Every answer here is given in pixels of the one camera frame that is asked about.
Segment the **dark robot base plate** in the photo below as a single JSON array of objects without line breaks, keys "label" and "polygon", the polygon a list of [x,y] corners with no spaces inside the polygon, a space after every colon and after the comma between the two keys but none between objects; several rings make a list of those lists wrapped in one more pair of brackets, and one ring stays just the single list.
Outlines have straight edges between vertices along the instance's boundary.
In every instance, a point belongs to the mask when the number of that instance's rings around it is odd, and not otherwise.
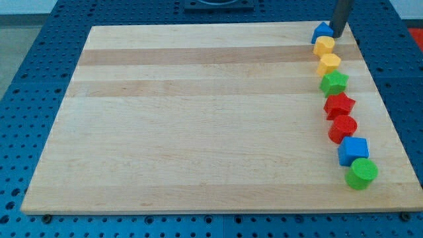
[{"label": "dark robot base plate", "polygon": [[253,0],[184,0],[185,13],[209,11],[254,11]]}]

